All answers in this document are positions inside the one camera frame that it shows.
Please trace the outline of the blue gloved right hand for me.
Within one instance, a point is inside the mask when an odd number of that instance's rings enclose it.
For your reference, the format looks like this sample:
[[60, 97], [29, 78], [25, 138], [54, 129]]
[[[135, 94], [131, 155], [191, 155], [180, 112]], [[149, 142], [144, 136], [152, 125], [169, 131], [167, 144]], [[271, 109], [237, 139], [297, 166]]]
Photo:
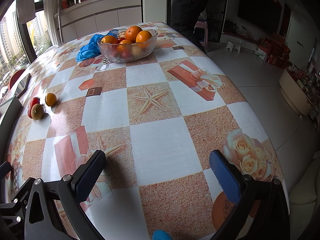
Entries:
[[163, 230], [156, 230], [152, 234], [152, 240], [173, 240], [173, 238]]

